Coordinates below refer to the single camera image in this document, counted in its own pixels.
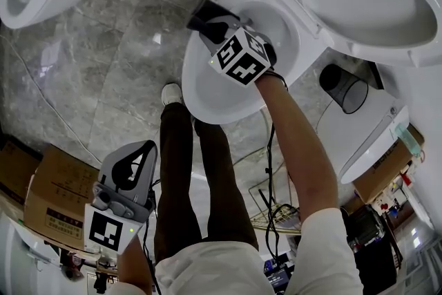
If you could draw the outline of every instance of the shoe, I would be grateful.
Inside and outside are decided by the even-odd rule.
[[[161,100],[165,106],[174,102],[182,104],[182,91],[178,84],[167,84],[161,92]]]

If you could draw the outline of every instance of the black and white marker cube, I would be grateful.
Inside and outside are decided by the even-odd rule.
[[[225,41],[209,64],[231,81],[248,87],[271,66],[264,44],[261,38],[240,28]]]
[[[142,223],[116,216],[110,209],[99,210],[90,204],[84,206],[84,250],[113,256],[122,254]]]

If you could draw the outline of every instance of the wrist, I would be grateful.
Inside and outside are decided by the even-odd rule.
[[[282,85],[281,81],[272,75],[263,74],[255,81],[255,85],[259,91],[265,90],[266,87],[272,86],[274,84]]]

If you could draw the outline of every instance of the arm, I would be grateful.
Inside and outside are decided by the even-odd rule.
[[[276,77],[256,82],[298,193],[302,238],[286,294],[363,293],[338,206],[336,176],[310,123]]]
[[[117,264],[119,282],[132,284],[140,288],[146,295],[152,294],[151,272],[137,236],[124,250],[124,253],[118,256]]]
[[[316,211],[336,208],[336,175],[307,118],[278,78],[263,75],[256,86],[269,109],[287,170],[298,193],[301,220]]]

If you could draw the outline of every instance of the dark pants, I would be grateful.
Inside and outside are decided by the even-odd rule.
[[[258,249],[244,200],[236,186],[229,143],[220,126],[195,122],[210,187],[209,236],[204,240],[189,197],[193,131],[190,113],[169,104],[161,116],[161,189],[155,232],[155,260],[204,241],[246,242]]]

